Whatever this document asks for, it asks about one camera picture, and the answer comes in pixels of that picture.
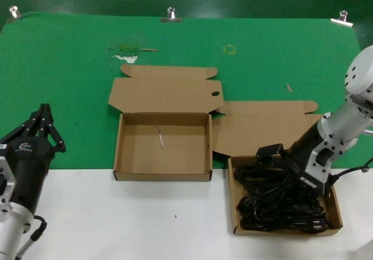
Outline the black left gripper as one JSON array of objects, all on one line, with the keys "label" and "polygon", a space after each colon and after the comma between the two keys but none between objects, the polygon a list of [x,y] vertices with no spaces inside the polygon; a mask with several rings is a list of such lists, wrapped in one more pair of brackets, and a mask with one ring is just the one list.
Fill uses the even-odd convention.
[{"label": "black left gripper", "polygon": [[[49,136],[55,142],[53,147],[47,140]],[[1,138],[1,144],[10,145],[17,159],[12,167],[16,186],[10,201],[35,213],[54,153],[66,152],[65,142],[54,126],[50,105],[42,103],[27,121]]]}]

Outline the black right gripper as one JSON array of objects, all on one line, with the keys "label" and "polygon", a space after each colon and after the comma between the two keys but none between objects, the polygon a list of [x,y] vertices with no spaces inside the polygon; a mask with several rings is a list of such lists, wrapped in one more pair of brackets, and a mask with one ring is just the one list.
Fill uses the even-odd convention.
[{"label": "black right gripper", "polygon": [[283,170],[293,177],[304,177],[311,182],[316,179],[305,172],[309,157],[321,143],[321,136],[317,123],[313,124],[302,137],[286,150],[287,156],[283,157],[284,147],[282,143],[260,147],[256,153],[256,165],[261,167],[276,167],[283,157]]}]

